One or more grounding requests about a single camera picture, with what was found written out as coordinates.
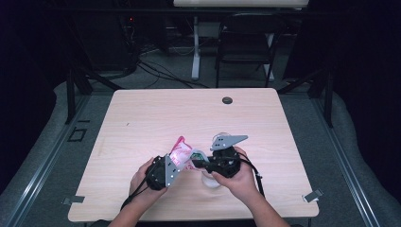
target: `metal clip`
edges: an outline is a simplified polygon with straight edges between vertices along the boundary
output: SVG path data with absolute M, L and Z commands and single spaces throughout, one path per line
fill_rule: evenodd
M 83 203 L 84 199 L 85 199 L 85 197 L 72 196 L 71 198 L 64 198 L 64 200 L 61 202 L 61 204 L 72 205 L 73 202 Z
M 314 192 L 309 193 L 306 196 L 302 196 L 302 198 L 304 199 L 304 201 L 307 201 L 307 202 L 318 201 L 319 197 L 322 195 L 323 195 L 323 192 L 321 191 L 321 189 L 318 189 Z

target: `left hand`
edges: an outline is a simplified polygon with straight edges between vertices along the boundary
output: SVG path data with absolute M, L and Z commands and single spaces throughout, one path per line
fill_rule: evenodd
M 138 171 L 133 175 L 131 179 L 130 194 L 139 186 L 139 184 L 145 179 L 146 171 L 152 164 L 153 158 L 150 158 L 146 163 L 139 167 Z M 147 183 L 144 183 L 138 192 L 148 187 Z M 144 211 L 148 210 L 150 206 L 155 203 L 165 192 L 167 188 L 163 188 L 160 191 L 152 190 L 150 188 L 145 189 L 141 194 L 135 196 L 131 203 L 135 203 L 138 207 L 144 208 Z

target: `white desk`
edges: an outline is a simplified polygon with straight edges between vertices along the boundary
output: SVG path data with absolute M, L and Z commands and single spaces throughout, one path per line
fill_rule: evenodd
M 233 99 L 230 105 L 222 99 Z M 220 132 L 246 134 L 240 144 L 263 176 L 266 198 L 282 217 L 314 217 L 315 201 L 278 95 L 273 89 L 176 89 L 115 92 L 96 139 L 71 221 L 113 219 L 128 196 L 130 180 L 150 157 L 169 153 L 179 136 L 207 154 Z M 252 218 L 221 186 L 206 187 L 201 173 L 183 171 L 141 220 Z
M 308 3 L 309 0 L 174 0 L 174 6 L 182 8 L 306 8 Z M 198 25 L 198 17 L 195 17 L 192 79 L 199 79 L 201 64 Z

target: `wrist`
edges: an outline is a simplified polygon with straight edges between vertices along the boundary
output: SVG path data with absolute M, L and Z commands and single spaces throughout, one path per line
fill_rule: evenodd
M 266 199 L 258 191 L 249 193 L 240 200 L 250 209 L 259 202 L 266 201 Z

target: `chair leg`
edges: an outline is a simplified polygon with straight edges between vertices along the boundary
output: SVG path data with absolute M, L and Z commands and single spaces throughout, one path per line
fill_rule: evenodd
M 220 77 L 220 62 L 216 61 L 216 88 L 218 88 L 219 77 Z
M 269 64 L 268 74 L 266 75 L 265 88 L 269 87 L 269 80 L 270 80 L 270 74 L 271 74 L 272 68 L 273 68 L 273 62 L 271 62 Z

